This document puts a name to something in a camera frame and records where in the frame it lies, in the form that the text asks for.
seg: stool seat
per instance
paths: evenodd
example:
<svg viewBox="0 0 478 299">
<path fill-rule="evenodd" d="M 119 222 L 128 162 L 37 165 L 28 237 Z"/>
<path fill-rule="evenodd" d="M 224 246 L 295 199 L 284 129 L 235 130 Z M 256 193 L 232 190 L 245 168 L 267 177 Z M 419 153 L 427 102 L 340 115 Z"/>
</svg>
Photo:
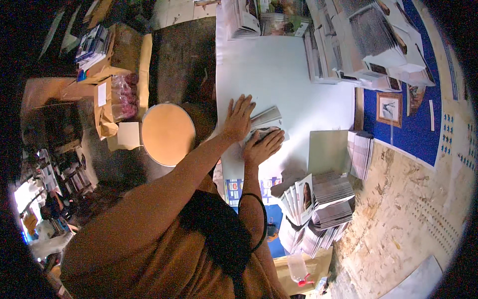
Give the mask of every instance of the stool seat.
<svg viewBox="0 0 478 299">
<path fill-rule="evenodd" d="M 196 130 L 183 108 L 164 103 L 143 117 L 141 138 L 148 155 L 163 166 L 176 166 L 193 148 Z"/>
</svg>

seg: hand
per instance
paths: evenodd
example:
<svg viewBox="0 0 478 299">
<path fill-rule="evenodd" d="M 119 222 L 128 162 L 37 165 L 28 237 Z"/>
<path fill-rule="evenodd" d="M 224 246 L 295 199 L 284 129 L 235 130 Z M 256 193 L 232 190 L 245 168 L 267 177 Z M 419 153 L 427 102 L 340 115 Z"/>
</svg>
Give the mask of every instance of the hand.
<svg viewBox="0 0 478 299">
<path fill-rule="evenodd" d="M 223 134 L 232 142 L 243 140 L 250 131 L 250 114 L 256 106 L 256 103 L 251 103 L 250 100 L 252 100 L 251 95 L 247 98 L 241 95 L 234 109 L 232 108 L 234 100 L 231 99 L 229 102 Z"/>
<path fill-rule="evenodd" d="M 262 162 L 269 159 L 282 147 L 284 141 L 284 131 L 275 130 L 269 133 L 261 142 L 256 144 L 259 140 L 259 132 L 255 132 L 253 137 L 247 142 L 244 147 L 242 157 L 247 165 L 259 166 Z"/>
</svg>

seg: plastic bottle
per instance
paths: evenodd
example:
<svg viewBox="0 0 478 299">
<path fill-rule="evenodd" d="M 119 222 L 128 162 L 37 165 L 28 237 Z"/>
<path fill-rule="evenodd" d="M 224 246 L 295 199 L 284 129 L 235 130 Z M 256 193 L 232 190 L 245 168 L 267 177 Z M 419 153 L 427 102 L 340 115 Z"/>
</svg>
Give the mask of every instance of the plastic bottle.
<svg viewBox="0 0 478 299">
<path fill-rule="evenodd" d="M 289 273 L 293 281 L 298 286 L 303 287 L 306 284 L 314 283 L 313 281 L 307 281 L 307 277 L 310 275 L 305 267 L 305 261 L 302 258 L 300 252 L 287 255 L 287 265 L 289 266 Z"/>
</svg>

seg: white table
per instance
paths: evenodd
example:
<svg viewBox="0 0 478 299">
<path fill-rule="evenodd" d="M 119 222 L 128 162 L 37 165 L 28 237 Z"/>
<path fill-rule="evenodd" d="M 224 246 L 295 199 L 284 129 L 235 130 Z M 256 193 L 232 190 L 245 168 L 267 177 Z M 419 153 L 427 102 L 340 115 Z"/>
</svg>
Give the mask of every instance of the white table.
<svg viewBox="0 0 478 299">
<path fill-rule="evenodd" d="M 216 97 L 218 128 L 222 129 L 230 99 L 251 94 L 252 115 L 276 105 L 290 140 L 259 167 L 259 179 L 307 171 L 311 131 L 348 130 L 354 123 L 354 86 L 312 84 L 302 38 L 261 36 L 226 41 L 221 7 L 217 6 Z M 242 179 L 244 162 L 239 144 L 221 157 L 223 178 Z"/>
</svg>

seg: framed picture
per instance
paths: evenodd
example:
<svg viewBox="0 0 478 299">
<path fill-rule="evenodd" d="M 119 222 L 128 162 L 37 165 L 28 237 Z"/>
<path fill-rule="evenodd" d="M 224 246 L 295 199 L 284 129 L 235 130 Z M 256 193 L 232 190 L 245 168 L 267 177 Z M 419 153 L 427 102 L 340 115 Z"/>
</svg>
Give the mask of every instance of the framed picture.
<svg viewBox="0 0 478 299">
<path fill-rule="evenodd" d="M 377 121 L 402 127 L 402 93 L 377 92 Z"/>
</svg>

